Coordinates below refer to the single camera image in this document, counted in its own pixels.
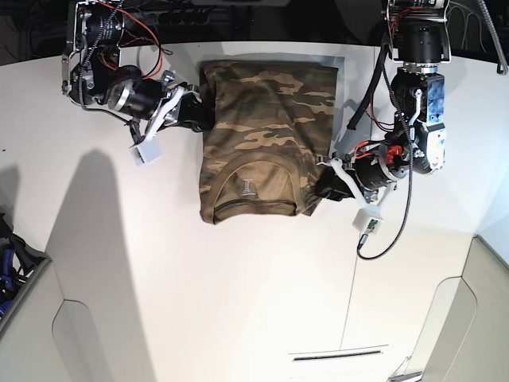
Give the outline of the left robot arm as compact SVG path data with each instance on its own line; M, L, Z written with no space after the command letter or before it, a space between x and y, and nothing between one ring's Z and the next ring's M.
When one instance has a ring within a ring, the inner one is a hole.
M347 130L363 115L384 133L367 138L325 162L314 194L318 200L356 198L372 207L379 191L390 192L416 173L432 174L445 164L445 78L440 64L451 60L447 1L384 1L386 23L370 83Z

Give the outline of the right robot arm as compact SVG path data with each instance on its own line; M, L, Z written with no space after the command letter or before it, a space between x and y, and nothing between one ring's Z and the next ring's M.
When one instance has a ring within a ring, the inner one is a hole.
M122 64L121 50L129 45L128 24L145 31L157 53L154 67L143 72L136 64ZM68 7L66 45L62 53L62 92L87 112L104 113L130 130L135 144L167 127L196 133L210 131L215 113L204 105L200 89L178 83L163 68L163 49L154 30L124 10L120 1L72 1Z

